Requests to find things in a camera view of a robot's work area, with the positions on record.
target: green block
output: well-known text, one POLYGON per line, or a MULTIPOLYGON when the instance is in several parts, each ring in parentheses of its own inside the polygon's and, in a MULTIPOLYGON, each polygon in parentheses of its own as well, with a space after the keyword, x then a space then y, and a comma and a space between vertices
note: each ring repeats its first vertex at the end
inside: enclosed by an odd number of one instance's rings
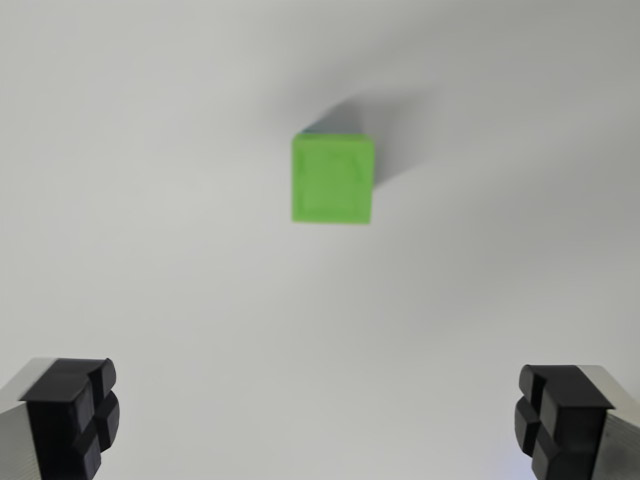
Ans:
POLYGON ((375 147, 366 135, 293 139, 293 220, 369 223, 375 147))

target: white surface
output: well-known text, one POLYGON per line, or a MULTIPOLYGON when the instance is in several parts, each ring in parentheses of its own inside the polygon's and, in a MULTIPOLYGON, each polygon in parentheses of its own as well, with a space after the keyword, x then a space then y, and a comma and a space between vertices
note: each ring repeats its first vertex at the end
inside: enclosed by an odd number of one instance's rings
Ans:
POLYGON ((40 480, 27 404, 0 402, 0 478, 40 480))
POLYGON ((533 478, 522 364, 640 397, 639 15, 1 0, 0 381, 111 357, 101 480, 533 478), (422 105, 373 224, 292 224, 290 139, 369 92, 422 105))
POLYGON ((606 369, 596 365, 581 365, 580 370, 613 405, 613 409, 608 412, 609 416, 622 417, 626 422, 640 426, 640 405, 638 401, 629 395, 629 392, 606 369))
POLYGON ((0 386, 0 401, 21 403, 20 399, 27 393, 27 390, 55 361, 55 358, 32 358, 29 360, 20 371, 13 375, 11 380, 0 386))

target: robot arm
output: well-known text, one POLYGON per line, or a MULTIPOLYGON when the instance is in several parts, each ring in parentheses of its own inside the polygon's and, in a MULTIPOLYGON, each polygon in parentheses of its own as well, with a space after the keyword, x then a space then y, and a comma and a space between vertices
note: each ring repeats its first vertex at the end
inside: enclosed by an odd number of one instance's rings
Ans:
POLYGON ((516 437, 538 480, 638 480, 640 405, 602 367, 520 374, 516 437))
POLYGON ((34 359, 0 390, 0 480, 91 480, 119 424, 111 360, 34 359))

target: black gripper pad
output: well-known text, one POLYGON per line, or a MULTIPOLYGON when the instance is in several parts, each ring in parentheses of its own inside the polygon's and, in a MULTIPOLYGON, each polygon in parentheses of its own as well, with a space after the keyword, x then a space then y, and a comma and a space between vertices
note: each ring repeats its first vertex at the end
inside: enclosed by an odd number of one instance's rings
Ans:
POLYGON ((538 480, 590 480, 613 405, 575 365, 525 365, 516 438, 538 480))
POLYGON ((109 359, 58 359, 21 398, 42 480, 93 479, 118 431, 115 382, 109 359))

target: green cube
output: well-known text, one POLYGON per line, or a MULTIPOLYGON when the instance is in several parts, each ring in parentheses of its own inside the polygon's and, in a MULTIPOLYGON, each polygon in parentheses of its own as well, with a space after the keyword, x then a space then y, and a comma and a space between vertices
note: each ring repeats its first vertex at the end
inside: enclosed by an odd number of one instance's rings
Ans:
POLYGON ((369 223, 374 162, 375 147, 366 135, 297 135, 293 220, 369 223))

